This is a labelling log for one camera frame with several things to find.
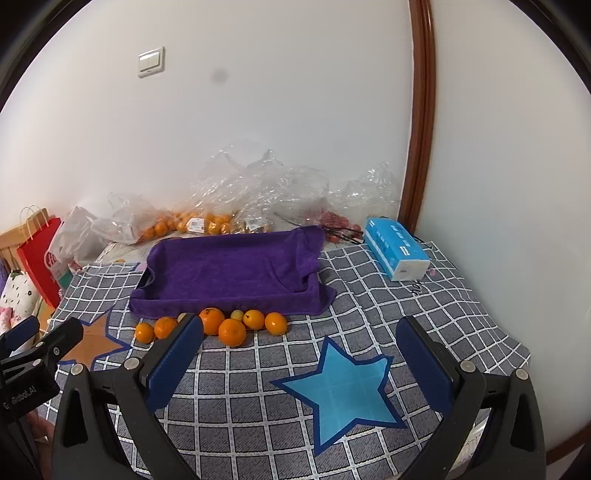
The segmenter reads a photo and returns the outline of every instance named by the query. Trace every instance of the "purple towel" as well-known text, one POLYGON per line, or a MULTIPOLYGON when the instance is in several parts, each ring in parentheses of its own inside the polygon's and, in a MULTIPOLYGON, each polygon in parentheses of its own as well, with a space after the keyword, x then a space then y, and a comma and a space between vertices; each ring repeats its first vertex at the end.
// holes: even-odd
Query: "purple towel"
POLYGON ((316 273, 323 241, 317 226, 163 240, 151 250, 129 308, 147 318, 208 307, 318 315, 336 295, 316 273))

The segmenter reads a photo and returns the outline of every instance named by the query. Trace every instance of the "red paper bag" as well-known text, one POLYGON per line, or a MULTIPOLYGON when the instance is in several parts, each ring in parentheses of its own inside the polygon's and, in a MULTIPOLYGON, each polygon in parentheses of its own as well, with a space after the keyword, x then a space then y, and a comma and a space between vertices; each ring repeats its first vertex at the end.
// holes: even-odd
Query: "red paper bag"
POLYGON ((46 267, 45 254, 60 224, 59 218, 50 219, 17 248, 17 254, 43 300, 55 309, 60 304, 60 286, 46 267))

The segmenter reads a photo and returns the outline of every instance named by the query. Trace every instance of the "blue star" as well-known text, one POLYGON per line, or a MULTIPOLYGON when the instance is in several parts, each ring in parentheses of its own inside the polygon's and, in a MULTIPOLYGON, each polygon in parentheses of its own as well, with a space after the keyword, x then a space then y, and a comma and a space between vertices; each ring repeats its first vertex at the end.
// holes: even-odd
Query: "blue star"
POLYGON ((391 364, 385 355, 355 360, 327 337, 315 371, 271 383, 314 411, 318 455, 357 424, 406 428, 384 391, 391 364))

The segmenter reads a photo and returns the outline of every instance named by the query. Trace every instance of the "gray grid blanket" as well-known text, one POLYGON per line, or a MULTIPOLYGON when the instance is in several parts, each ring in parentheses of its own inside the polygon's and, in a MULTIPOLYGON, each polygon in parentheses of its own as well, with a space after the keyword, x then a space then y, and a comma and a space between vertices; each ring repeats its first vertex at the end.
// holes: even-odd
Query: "gray grid blanket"
MULTIPOLYGON (((163 428, 203 480, 382 480, 401 473, 416 457, 441 417, 429 408, 395 341, 397 320, 414 315, 429 335, 458 359, 485 372, 509 374, 527 366, 530 353, 497 327, 461 274, 433 244, 423 248, 432 269, 419 282, 392 282, 366 246, 322 253, 322 282, 337 290, 319 316, 292 316, 288 333, 249 332, 239 348, 216 337, 204 340, 169 405, 157 412, 163 428), (358 359, 394 357, 388 397, 408 429, 356 426, 321 455, 312 452, 312 411, 270 380, 315 369, 322 339, 330 336, 358 359)), ((109 333, 130 343, 127 352, 98 359, 95 369, 118 367, 148 346, 136 344, 141 320, 128 299, 141 265, 92 264, 78 273, 54 314, 90 321, 109 308, 109 333)), ((66 380, 68 365, 56 378, 66 380)), ((60 396, 41 408, 55 421, 60 396)), ((149 477, 118 409, 112 420, 129 462, 149 477)))

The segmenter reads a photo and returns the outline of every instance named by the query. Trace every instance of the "blue tissue box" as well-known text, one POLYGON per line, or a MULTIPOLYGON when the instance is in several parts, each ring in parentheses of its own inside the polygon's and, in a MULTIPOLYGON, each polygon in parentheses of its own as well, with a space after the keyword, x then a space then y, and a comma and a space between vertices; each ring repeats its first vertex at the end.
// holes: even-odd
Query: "blue tissue box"
POLYGON ((389 218, 368 218, 363 233, 392 281, 420 280, 431 260, 400 223, 389 218))

